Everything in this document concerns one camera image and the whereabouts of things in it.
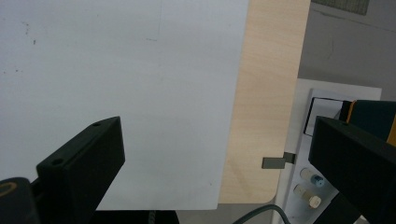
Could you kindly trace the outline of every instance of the gray cable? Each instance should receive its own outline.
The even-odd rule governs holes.
[[[276,211],[280,214],[280,216],[282,217],[283,222],[285,222],[285,224],[290,224],[290,222],[289,222],[289,220],[288,220],[288,217],[286,216],[285,212],[284,212],[280,207],[278,207],[278,206],[275,205],[275,204],[267,204],[267,205],[264,205],[264,206],[262,206],[262,207],[256,208],[256,209],[254,209],[253,211],[247,213],[246,215],[240,217],[240,218],[239,218],[238,220],[236,220],[233,224],[242,224],[242,223],[245,223],[245,222],[248,221],[249,219],[251,219],[251,218],[257,216],[258,214],[260,214],[260,213],[262,213],[262,212],[265,212],[265,211],[268,211],[268,210],[271,210],[271,209],[276,210]]]
[[[155,224],[155,211],[148,212],[148,224]]]

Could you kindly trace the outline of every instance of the small bottle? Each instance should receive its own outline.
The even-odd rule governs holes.
[[[300,177],[311,184],[317,186],[318,188],[321,188],[324,186],[324,179],[320,175],[316,175],[314,172],[309,170],[308,168],[304,168],[300,172]]]
[[[303,186],[301,185],[297,185],[294,188],[293,191],[297,196],[299,196],[300,198],[302,198],[304,201],[306,201],[309,206],[311,208],[317,208],[319,207],[320,203],[321,203],[321,199],[319,198],[319,196],[317,196],[314,192],[312,192],[309,189],[305,189]]]

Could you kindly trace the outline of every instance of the white cap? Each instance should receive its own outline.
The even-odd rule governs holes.
[[[313,196],[312,198],[309,199],[309,206],[312,208],[317,208],[319,207],[321,203],[321,199],[318,196]]]

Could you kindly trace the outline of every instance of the white paper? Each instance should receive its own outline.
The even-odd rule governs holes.
[[[121,117],[101,209],[214,209],[248,1],[2,1],[0,179]]]

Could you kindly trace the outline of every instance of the wooden surface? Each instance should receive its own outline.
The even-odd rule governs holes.
[[[303,47],[309,0],[251,0],[219,203],[266,203],[279,170]]]

